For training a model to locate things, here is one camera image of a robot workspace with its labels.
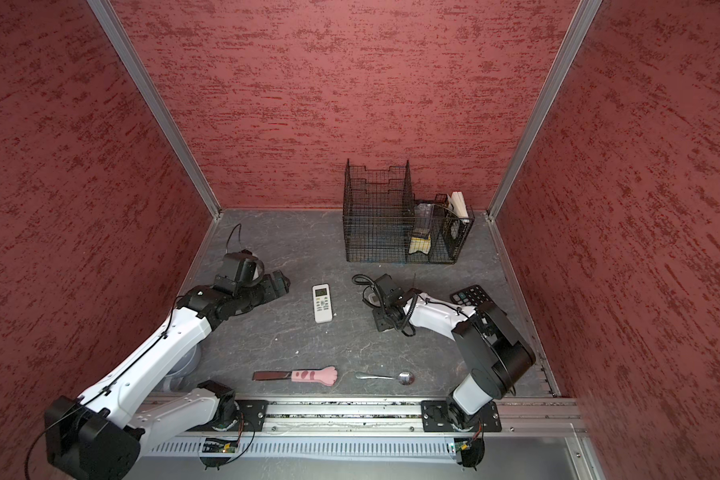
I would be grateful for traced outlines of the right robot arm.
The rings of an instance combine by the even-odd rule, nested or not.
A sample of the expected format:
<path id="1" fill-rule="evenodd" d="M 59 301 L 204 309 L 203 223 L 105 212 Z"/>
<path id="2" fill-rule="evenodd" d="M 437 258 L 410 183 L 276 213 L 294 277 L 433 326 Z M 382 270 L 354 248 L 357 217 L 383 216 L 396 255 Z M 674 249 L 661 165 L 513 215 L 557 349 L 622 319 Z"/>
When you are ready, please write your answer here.
<path id="1" fill-rule="evenodd" d="M 488 296 L 479 305 L 436 299 L 418 289 L 407 291 L 385 274 L 363 289 L 380 332 L 413 337 L 422 329 L 454 341 L 466 376 L 446 398 L 449 422 L 464 430 L 483 407 L 508 394 L 536 362 L 525 338 Z"/>

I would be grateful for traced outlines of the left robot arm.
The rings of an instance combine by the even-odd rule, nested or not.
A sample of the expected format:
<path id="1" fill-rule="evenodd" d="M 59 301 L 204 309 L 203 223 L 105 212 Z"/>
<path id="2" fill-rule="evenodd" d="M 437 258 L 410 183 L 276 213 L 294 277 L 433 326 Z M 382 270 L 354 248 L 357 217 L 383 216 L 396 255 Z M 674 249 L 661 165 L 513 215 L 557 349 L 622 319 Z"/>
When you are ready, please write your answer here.
<path id="1" fill-rule="evenodd" d="M 50 465 L 75 479 L 121 479 L 143 453 L 194 427 L 240 438 L 245 418 L 234 391 L 215 381 L 148 411 L 152 390 L 222 322 L 289 292 L 275 271 L 244 286 L 218 277 L 178 298 L 157 330 L 109 374 L 77 398 L 59 397 L 46 410 L 43 432 Z"/>

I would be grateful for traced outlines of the white air conditioner remote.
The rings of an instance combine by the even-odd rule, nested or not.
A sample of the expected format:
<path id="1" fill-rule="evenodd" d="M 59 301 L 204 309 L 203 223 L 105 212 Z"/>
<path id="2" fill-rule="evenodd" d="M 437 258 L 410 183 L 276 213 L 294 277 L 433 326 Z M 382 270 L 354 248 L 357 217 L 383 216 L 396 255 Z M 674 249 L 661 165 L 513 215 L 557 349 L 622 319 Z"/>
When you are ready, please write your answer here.
<path id="1" fill-rule="evenodd" d="M 333 317 L 330 287 L 328 284 L 319 284 L 312 287 L 313 313 L 318 324 L 328 323 Z"/>

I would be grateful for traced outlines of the metal spoon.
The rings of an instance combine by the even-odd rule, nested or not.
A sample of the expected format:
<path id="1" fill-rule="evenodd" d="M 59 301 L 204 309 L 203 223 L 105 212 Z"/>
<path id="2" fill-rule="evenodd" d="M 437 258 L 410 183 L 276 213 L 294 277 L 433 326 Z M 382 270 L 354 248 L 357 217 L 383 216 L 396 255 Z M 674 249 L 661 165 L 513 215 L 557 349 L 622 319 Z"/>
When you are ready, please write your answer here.
<path id="1" fill-rule="evenodd" d="M 415 382 L 415 375 L 407 371 L 400 372 L 396 375 L 379 375 L 356 372 L 355 378 L 358 380 L 391 380 L 404 386 L 412 385 Z"/>

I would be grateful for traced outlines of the yellow sponge in basket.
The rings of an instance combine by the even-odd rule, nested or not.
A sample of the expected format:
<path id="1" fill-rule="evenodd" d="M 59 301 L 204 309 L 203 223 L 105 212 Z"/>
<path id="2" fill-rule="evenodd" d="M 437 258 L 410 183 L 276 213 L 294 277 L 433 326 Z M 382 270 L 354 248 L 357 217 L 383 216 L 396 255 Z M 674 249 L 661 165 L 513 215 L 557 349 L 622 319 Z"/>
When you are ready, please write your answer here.
<path id="1" fill-rule="evenodd" d="M 428 255 L 432 248 L 432 237 L 430 235 L 419 236 L 413 235 L 410 239 L 408 254 L 413 255 L 421 253 Z"/>

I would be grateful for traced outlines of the pink cat paw knife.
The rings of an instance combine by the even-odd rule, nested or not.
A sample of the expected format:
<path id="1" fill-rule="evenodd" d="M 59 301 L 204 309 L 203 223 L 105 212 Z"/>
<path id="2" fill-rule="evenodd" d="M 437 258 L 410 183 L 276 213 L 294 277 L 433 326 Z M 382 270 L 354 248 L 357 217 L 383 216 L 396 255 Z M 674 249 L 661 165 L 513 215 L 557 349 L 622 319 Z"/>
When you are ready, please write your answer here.
<path id="1" fill-rule="evenodd" d="M 319 370 L 291 370 L 291 371 L 256 371 L 252 374 L 253 381 L 280 381 L 288 380 L 294 383 L 316 383 L 331 387 L 338 379 L 338 371 L 334 366 Z"/>

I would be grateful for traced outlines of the black calculator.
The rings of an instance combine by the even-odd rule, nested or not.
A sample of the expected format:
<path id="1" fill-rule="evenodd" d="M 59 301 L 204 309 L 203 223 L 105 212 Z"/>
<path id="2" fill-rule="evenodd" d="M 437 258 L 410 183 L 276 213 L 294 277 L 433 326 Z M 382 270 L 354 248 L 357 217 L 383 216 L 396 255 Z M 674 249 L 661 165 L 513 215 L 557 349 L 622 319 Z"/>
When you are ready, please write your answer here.
<path id="1" fill-rule="evenodd" d="M 488 302 L 494 304 L 492 298 L 480 285 L 471 285 L 457 292 L 451 293 L 449 296 L 453 304 L 459 306 L 479 307 Z"/>

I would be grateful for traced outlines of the grey bowl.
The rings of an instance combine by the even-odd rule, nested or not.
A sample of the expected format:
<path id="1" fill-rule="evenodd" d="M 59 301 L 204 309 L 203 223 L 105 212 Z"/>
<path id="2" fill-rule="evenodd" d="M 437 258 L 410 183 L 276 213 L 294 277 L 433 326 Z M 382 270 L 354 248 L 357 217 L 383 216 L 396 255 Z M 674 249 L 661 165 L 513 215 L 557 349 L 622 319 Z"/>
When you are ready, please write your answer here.
<path id="1" fill-rule="evenodd" d="M 168 371 L 159 385 L 159 390 L 161 392 L 176 392 L 182 381 L 196 370 L 201 355 L 201 347 L 196 344 Z"/>

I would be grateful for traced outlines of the white papers in basket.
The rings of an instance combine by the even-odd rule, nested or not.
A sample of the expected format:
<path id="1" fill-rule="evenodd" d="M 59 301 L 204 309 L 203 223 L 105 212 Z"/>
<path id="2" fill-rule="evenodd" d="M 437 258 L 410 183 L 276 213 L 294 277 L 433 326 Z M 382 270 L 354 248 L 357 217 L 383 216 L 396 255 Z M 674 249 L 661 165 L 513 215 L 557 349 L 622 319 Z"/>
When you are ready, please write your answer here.
<path id="1" fill-rule="evenodd" d="M 468 220 L 469 212 L 464 195 L 461 191 L 454 191 L 448 196 L 450 211 L 460 220 Z"/>

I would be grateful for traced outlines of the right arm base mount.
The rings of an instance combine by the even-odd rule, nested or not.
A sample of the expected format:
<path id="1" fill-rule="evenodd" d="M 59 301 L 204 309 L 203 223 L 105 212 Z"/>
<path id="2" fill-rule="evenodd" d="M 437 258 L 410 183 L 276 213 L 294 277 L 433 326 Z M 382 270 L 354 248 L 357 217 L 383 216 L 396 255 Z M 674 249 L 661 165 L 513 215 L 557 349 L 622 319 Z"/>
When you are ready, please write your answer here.
<path id="1" fill-rule="evenodd" d="M 474 413 L 464 413 L 455 402 L 424 400 L 420 403 L 422 426 L 427 433 L 485 433 L 502 431 L 497 405 L 489 401 Z"/>

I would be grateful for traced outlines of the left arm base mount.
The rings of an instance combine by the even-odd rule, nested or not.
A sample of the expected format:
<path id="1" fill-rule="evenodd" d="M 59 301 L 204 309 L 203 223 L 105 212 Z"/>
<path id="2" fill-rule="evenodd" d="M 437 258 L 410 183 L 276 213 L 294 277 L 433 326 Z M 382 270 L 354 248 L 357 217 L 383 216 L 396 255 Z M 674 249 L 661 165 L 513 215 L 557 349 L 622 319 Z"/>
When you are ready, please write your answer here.
<path id="1" fill-rule="evenodd" d="M 208 422 L 212 430 L 260 432 L 266 419 L 269 402 L 266 400 L 221 400 L 216 413 Z"/>

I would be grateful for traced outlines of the aluminium front rail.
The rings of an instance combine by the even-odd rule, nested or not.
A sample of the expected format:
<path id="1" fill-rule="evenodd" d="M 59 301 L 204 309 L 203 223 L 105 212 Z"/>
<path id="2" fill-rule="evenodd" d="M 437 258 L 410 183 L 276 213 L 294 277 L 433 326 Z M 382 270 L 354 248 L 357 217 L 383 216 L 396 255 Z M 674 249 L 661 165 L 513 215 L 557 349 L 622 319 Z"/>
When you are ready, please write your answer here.
<path id="1" fill-rule="evenodd" d="M 448 436 L 473 433 L 455 428 L 443 407 L 422 397 L 262 396 L 253 425 L 263 436 Z M 487 437 L 573 437 L 588 429 L 570 398 L 509 397 L 478 414 Z"/>

